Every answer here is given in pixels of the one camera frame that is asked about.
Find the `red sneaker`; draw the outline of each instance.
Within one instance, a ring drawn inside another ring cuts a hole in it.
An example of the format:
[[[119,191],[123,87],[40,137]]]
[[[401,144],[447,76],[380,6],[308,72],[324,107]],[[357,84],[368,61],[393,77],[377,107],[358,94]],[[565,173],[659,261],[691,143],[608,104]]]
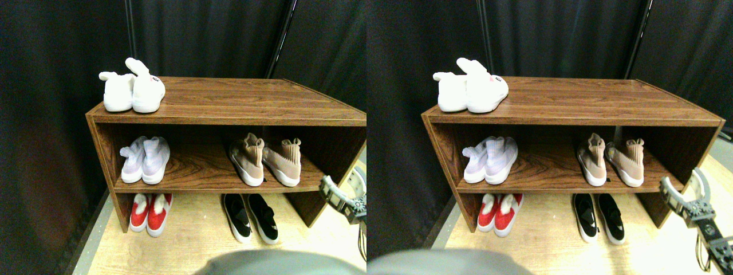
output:
[[[481,210],[479,211],[478,229],[481,232],[489,232],[494,229],[494,216],[499,210],[501,194],[485,194],[482,199]]]
[[[157,238],[166,228],[168,213],[173,204],[173,194],[153,194],[153,203],[150,204],[147,214],[147,233]]]
[[[517,219],[517,213],[524,204],[523,194],[509,194],[501,200],[499,211],[496,212],[494,233],[499,237],[506,237],[512,231],[512,225]]]
[[[130,214],[130,230],[141,232],[147,226],[147,212],[150,205],[150,195],[135,194],[133,210]]]

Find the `sneaker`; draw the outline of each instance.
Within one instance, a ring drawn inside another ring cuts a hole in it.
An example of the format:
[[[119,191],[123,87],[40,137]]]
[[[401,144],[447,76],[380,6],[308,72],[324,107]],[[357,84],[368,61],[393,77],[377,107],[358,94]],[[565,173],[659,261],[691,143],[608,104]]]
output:
[[[484,139],[475,147],[463,148],[463,156],[469,158],[463,170],[463,179],[467,183],[478,183],[486,178],[486,141]]]
[[[616,245],[624,244],[626,241],[624,222],[621,221],[621,211],[614,198],[609,194],[601,194],[598,196],[598,208],[603,217],[605,234],[608,235],[608,239]]]
[[[147,212],[149,210],[150,200],[150,195],[135,194],[133,210],[130,214],[130,230],[133,232],[142,232],[147,226]]]
[[[125,65],[137,75],[133,87],[133,109],[138,113],[157,111],[166,96],[166,85],[157,76],[151,76],[150,70],[140,60],[130,57],[125,60]]]
[[[171,148],[168,142],[159,136],[154,136],[143,142],[145,161],[142,164],[142,181],[147,184],[158,184],[166,173],[166,164],[171,157]]]
[[[127,111],[133,108],[133,85],[135,75],[120,76],[115,72],[99,73],[104,80],[104,108],[107,111]]]
[[[248,186],[259,186],[265,179],[262,170],[262,148],[265,142],[249,133],[246,139],[237,140],[229,146],[229,159],[237,168],[239,178]]]
[[[593,199],[590,194],[573,194],[572,208],[575,210],[575,220],[578,221],[578,230],[583,241],[591,243],[598,238]]]
[[[466,107],[472,113],[493,111],[509,94],[509,86],[500,76],[492,76],[476,60],[459,58],[458,67],[466,72],[465,91],[468,96]]]
[[[477,227],[481,232],[489,232],[494,229],[494,217],[499,210],[501,194],[485,194],[482,199],[481,210]]]
[[[247,208],[252,211],[254,222],[257,224],[259,236],[267,244],[276,244],[279,241],[275,212],[268,206],[260,194],[251,194],[247,197]]]
[[[463,111],[467,108],[466,76],[456,76],[453,73],[434,73],[432,79],[438,81],[438,107],[441,108],[441,111]]]
[[[583,143],[578,148],[578,161],[581,162],[586,180],[592,186],[602,186],[605,183],[604,149],[605,142],[596,133],[591,135],[588,143]]]
[[[166,228],[168,214],[173,205],[173,194],[153,194],[152,202],[147,213],[147,233],[150,237],[157,238]]]
[[[517,160],[519,149],[513,138],[493,136],[486,140],[486,182],[499,184],[507,180],[512,165]]]
[[[494,233],[499,237],[506,237],[517,220],[517,213],[524,204],[523,194],[507,194],[501,199],[499,211],[494,218]]]
[[[301,181],[301,141],[282,141],[280,147],[265,147],[262,162],[272,169],[273,174],[284,186],[293,187]]]
[[[627,186],[639,187],[644,183],[644,140],[629,139],[625,147],[616,148],[608,143],[605,153],[611,165],[616,168],[621,181]]]
[[[221,203],[224,204],[226,219],[232,228],[234,238],[240,243],[249,242],[252,229],[249,226],[247,210],[244,208],[244,199],[241,194],[222,194]]]
[[[142,162],[145,159],[145,149],[143,142],[147,137],[141,136],[128,147],[119,150],[119,155],[126,157],[125,164],[122,165],[122,173],[120,177],[124,183],[136,183],[142,178]]]

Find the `shelf top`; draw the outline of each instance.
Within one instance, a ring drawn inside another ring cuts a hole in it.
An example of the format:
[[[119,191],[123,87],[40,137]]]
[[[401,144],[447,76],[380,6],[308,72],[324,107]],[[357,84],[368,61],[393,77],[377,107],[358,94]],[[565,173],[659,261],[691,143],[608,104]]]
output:
[[[433,123],[718,127],[724,120],[639,80],[504,78],[509,95],[486,114],[423,113]]]
[[[166,96],[150,114],[108,112],[100,103],[87,113],[95,122],[367,126],[367,114],[284,79],[161,76]]]

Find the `light wood floor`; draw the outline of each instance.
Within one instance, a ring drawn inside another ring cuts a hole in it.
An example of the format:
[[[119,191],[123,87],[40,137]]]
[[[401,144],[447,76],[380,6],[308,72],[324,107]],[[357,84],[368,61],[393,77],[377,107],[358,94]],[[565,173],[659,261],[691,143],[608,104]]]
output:
[[[264,243],[258,232],[251,243],[237,242],[219,194],[175,194],[166,229],[158,238],[145,231],[122,233],[113,211],[89,273],[191,274],[213,257],[244,249],[314,252],[366,269],[357,248],[358,225],[349,225],[344,216],[327,207],[313,228],[307,228],[284,195],[263,197],[275,210],[280,234],[280,243],[275,246]]]
[[[733,175],[709,156],[702,169],[710,181],[715,222],[723,236],[733,235]],[[613,196],[626,226],[626,243],[621,246],[608,241],[602,222],[595,243],[581,239],[570,194],[533,194],[526,197],[506,238],[493,232],[470,233],[460,217],[446,248],[508,254],[534,274],[708,274],[696,262],[697,231],[688,229],[682,218],[672,214],[658,230],[635,195]],[[719,273],[713,267],[710,274]]]

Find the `shoe rack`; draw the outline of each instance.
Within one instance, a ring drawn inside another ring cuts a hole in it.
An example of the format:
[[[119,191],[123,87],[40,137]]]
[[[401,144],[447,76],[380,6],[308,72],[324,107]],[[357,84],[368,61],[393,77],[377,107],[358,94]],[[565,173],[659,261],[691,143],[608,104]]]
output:
[[[471,232],[485,193],[635,193],[657,227],[670,214],[659,190],[669,176],[683,190],[725,120],[676,95],[639,80],[506,77],[509,95],[486,114],[442,112],[438,106],[422,119]],[[594,187],[583,178],[575,156],[582,141],[598,133],[612,142],[642,138],[644,184],[632,188],[606,164],[608,179]],[[511,136],[519,154],[509,177],[492,186],[468,184],[464,147],[489,136]]]
[[[150,114],[86,113],[122,231],[127,232],[135,193],[284,193],[311,227],[326,203],[323,175],[341,185],[367,145],[367,114],[313,89],[281,79],[161,77],[166,96]],[[301,181],[283,186],[265,166],[261,186],[247,186],[227,157],[229,144],[255,133],[268,144],[299,138]],[[123,183],[119,149],[139,136],[162,136],[171,148],[157,185]]]

